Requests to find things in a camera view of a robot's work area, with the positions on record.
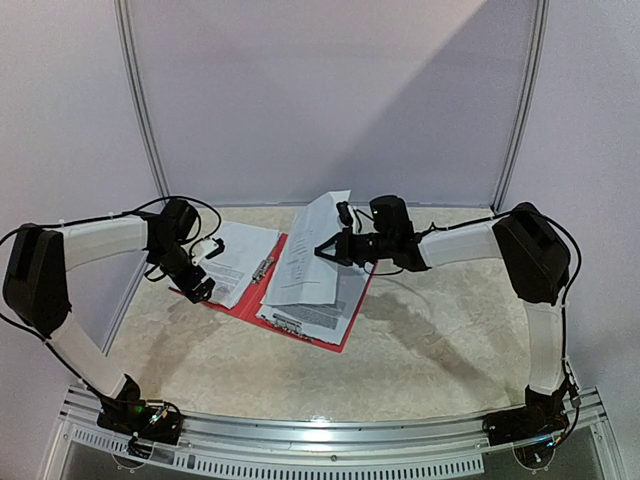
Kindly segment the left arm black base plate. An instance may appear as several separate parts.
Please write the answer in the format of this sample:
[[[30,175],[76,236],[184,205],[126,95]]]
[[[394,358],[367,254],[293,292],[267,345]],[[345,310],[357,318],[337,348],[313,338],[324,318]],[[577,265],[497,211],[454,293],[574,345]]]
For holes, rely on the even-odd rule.
[[[125,388],[116,398],[91,392],[98,398],[101,410],[97,425],[136,439],[167,445],[177,445],[184,416],[171,402],[143,400],[135,389]]]

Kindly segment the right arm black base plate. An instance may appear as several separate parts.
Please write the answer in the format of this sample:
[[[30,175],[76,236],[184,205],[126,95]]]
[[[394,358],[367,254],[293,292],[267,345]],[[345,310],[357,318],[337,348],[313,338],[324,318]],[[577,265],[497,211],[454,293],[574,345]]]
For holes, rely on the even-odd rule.
[[[564,411],[547,415],[540,407],[497,411],[482,419],[482,429],[491,446],[543,437],[568,426]]]

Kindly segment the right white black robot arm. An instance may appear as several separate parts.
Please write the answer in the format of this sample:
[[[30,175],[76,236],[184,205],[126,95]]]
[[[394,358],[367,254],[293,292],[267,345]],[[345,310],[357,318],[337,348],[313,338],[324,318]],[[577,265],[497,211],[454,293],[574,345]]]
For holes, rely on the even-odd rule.
[[[524,202],[496,216],[418,232],[398,196],[378,197],[370,209],[373,232],[356,234],[348,203],[339,203],[344,227],[316,246],[315,255],[343,266],[389,260],[408,272],[474,260],[503,261],[529,328],[531,366],[526,407],[518,412],[517,427],[524,435],[539,435],[554,422],[569,388],[565,300],[571,254],[550,219]]]

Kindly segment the printed paper sheet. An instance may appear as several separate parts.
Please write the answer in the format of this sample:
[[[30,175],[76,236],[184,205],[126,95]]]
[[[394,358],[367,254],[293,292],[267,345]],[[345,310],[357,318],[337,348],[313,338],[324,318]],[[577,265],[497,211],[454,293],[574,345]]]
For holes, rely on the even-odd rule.
[[[215,281],[207,302],[234,308],[252,284],[251,277],[259,263],[271,255],[280,236],[275,229],[223,221],[213,238],[224,241],[224,252],[198,265]]]
[[[370,276],[360,267],[337,265],[336,299],[332,304],[290,304],[267,306],[261,301],[257,317],[274,314],[296,320],[302,332],[313,340],[331,345],[341,344],[357,316],[369,286]]]

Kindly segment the stack of printed papers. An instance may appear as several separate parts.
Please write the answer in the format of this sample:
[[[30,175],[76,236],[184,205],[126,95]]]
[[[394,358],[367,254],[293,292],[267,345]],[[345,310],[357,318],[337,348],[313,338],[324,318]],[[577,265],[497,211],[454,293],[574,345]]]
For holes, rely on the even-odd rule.
[[[335,301],[337,265],[315,256],[314,249],[341,231],[336,203],[348,201],[350,195],[350,190],[329,191],[296,213],[263,298],[264,305],[322,305]]]

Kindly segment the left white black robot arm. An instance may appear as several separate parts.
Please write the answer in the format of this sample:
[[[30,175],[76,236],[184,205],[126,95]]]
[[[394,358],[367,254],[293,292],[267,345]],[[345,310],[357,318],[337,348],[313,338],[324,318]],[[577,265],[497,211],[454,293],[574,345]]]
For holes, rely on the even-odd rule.
[[[221,254],[223,240],[202,233],[198,200],[162,199],[159,212],[146,205],[104,216],[25,223],[5,234],[10,253],[2,284],[4,323],[42,343],[101,401],[128,434],[148,426],[136,383],[102,351],[76,319],[68,277],[77,269],[140,253],[155,279],[167,279],[192,303],[210,299],[215,282],[202,262]]]

